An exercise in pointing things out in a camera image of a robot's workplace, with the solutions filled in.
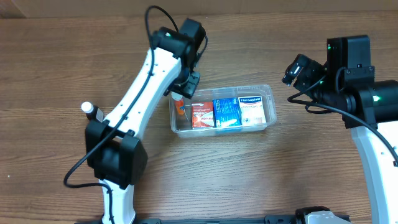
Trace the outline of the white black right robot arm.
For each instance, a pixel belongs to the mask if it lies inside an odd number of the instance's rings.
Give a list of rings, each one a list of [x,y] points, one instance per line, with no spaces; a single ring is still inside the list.
[[[283,83],[288,101],[309,113],[338,113],[350,130],[364,169],[373,223],[397,223],[397,81],[376,81],[368,35],[326,42],[320,64],[299,54]]]

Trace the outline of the white blue plaster box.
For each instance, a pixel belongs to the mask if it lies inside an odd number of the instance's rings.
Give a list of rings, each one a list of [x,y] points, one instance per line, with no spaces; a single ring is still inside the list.
[[[243,126],[254,126],[266,123],[262,96],[239,97],[238,101]]]

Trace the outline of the blue medicine box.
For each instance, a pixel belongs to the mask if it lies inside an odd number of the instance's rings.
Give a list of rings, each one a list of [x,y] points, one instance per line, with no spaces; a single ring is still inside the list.
[[[240,107],[237,98],[214,99],[212,103],[215,126],[217,128],[241,125]]]

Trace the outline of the clear plastic container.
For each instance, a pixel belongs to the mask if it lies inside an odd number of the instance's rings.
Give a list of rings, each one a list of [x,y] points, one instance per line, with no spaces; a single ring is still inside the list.
[[[212,102],[214,99],[239,98],[244,96],[262,96],[266,123],[254,126],[230,126],[227,128],[192,128],[192,103]],[[233,86],[225,88],[214,88],[198,90],[194,97],[189,100],[183,98],[185,104],[185,115],[177,113],[174,100],[170,99],[170,125],[171,130],[181,138],[196,138],[205,136],[216,136],[220,134],[233,134],[251,131],[262,131],[266,127],[276,123],[277,115],[273,92],[269,85]]]

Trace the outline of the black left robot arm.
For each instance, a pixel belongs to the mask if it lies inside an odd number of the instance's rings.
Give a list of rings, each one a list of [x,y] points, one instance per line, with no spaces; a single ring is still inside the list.
[[[200,22],[186,19],[178,31],[161,27],[151,37],[144,64],[118,105],[104,118],[97,107],[86,111],[88,166],[103,189],[104,214],[100,223],[133,223],[134,184],[143,175],[148,155],[144,131],[163,96],[177,93],[192,98],[200,81],[194,68],[207,42]]]

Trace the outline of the red medicine box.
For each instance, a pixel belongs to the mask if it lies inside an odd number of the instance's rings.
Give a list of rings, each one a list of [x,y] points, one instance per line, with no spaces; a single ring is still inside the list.
[[[214,114],[212,102],[192,103],[192,128],[214,128]]]

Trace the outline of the dark brown medicine bottle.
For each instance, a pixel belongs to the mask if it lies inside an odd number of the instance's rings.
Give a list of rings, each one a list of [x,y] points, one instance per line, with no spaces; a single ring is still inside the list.
[[[81,104],[81,110],[86,114],[86,117],[89,120],[96,120],[100,123],[104,120],[104,113],[99,109],[98,106],[90,103],[89,101],[85,101]]]

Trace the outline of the orange tablet tube white cap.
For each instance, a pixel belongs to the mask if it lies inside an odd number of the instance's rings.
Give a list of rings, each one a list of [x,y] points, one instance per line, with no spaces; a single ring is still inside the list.
[[[177,113],[179,115],[185,115],[185,104],[183,101],[183,96],[176,92],[171,92],[171,97],[174,100]]]

